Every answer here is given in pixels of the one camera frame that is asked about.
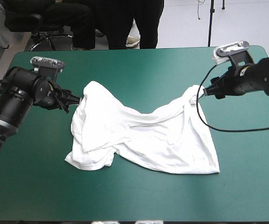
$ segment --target person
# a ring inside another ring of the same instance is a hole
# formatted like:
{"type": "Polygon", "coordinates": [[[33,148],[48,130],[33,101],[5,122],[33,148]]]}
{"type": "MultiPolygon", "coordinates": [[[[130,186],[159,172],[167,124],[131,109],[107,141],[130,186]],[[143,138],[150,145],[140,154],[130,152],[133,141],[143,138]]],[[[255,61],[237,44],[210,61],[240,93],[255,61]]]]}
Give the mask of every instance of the person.
{"type": "Polygon", "coordinates": [[[158,43],[158,25],[164,0],[99,0],[109,49],[125,49],[133,19],[140,33],[140,48],[158,43]]]}
{"type": "Polygon", "coordinates": [[[37,13],[44,22],[71,27],[72,50],[95,48],[95,27],[99,27],[95,0],[6,0],[15,11],[37,13]]]}

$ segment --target chair base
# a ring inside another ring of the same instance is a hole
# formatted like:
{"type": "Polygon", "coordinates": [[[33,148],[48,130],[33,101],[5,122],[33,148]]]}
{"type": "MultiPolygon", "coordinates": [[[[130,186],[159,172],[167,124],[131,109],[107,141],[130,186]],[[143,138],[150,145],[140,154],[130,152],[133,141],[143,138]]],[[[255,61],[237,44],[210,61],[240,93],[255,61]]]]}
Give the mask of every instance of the chair base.
{"type": "Polygon", "coordinates": [[[52,40],[55,38],[62,37],[72,38],[73,36],[64,34],[63,30],[60,30],[60,34],[54,34],[54,31],[32,33],[31,39],[33,40],[34,44],[29,48],[29,51],[33,51],[36,47],[38,47],[45,41],[49,43],[49,47],[51,50],[56,50],[54,44],[52,43],[52,40]]]}

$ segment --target metal pole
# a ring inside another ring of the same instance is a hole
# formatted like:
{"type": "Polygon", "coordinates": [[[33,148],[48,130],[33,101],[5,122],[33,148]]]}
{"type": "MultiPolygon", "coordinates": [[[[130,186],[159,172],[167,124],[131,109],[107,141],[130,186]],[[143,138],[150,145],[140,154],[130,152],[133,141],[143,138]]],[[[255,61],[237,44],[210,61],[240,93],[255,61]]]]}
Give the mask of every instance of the metal pole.
{"type": "Polygon", "coordinates": [[[214,12],[215,12],[215,9],[214,9],[214,0],[211,0],[208,47],[210,47],[210,44],[211,44],[212,19],[213,19],[213,13],[214,12]]]}

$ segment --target robotic arm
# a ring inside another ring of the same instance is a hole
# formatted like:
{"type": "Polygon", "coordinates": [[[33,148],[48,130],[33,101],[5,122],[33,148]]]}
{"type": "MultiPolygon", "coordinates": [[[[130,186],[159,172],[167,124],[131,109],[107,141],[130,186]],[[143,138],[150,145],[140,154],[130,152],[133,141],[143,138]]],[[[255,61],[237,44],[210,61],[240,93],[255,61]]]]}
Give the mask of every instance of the robotic arm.
{"type": "Polygon", "coordinates": [[[58,72],[65,66],[63,62],[33,57],[31,63],[34,71],[13,67],[0,80],[0,137],[16,134],[32,105],[68,113],[69,105],[80,103],[81,98],[56,83],[58,72]]]}
{"type": "Polygon", "coordinates": [[[214,49],[213,59],[217,65],[230,60],[232,66],[221,77],[211,79],[211,85],[204,89],[206,96],[221,99],[253,91],[264,91],[269,96],[269,57],[255,64],[248,48],[248,42],[242,41],[214,49]]]}

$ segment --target tripod stand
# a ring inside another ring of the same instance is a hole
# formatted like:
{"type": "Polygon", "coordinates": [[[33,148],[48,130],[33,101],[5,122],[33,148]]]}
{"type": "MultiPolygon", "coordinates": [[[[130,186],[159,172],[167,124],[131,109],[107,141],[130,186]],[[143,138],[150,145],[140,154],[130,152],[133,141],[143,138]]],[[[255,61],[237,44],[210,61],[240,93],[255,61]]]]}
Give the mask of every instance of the tripod stand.
{"type": "MultiPolygon", "coordinates": [[[[225,0],[222,0],[222,9],[225,9],[225,6],[224,5],[225,5],[225,0]]],[[[213,19],[213,13],[214,12],[215,12],[215,9],[214,9],[214,0],[211,0],[208,47],[210,47],[210,45],[211,45],[212,19],[213,19]]]]}

